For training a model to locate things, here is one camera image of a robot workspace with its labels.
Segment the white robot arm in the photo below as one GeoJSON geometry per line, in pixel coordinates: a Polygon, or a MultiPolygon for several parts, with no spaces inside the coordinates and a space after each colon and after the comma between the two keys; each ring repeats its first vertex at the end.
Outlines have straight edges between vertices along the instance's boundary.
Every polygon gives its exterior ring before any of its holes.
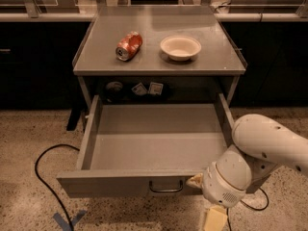
{"type": "Polygon", "coordinates": [[[234,122],[227,150],[187,185],[212,203],[202,231],[222,231],[227,212],[248,189],[280,166],[308,176],[308,140],[264,115],[243,115],[234,122]]]}

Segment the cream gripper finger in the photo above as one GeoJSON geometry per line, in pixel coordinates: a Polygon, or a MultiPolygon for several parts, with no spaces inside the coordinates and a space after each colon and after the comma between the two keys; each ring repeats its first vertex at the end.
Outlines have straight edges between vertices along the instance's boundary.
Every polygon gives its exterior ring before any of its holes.
{"type": "Polygon", "coordinates": [[[227,219],[228,216],[224,207],[212,206],[206,212],[203,231],[222,231],[227,219]]]}
{"type": "Polygon", "coordinates": [[[186,181],[186,184],[189,187],[201,189],[202,188],[202,184],[203,184],[203,174],[202,173],[198,173],[195,176],[189,178],[186,181]]]}

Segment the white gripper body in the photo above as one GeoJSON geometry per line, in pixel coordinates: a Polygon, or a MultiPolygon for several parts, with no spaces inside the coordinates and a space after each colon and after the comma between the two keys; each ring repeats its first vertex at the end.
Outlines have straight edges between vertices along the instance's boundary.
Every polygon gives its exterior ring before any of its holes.
{"type": "Polygon", "coordinates": [[[232,208],[244,198],[251,181],[249,164],[240,150],[231,145],[203,173],[203,196],[211,203],[232,208]]]}

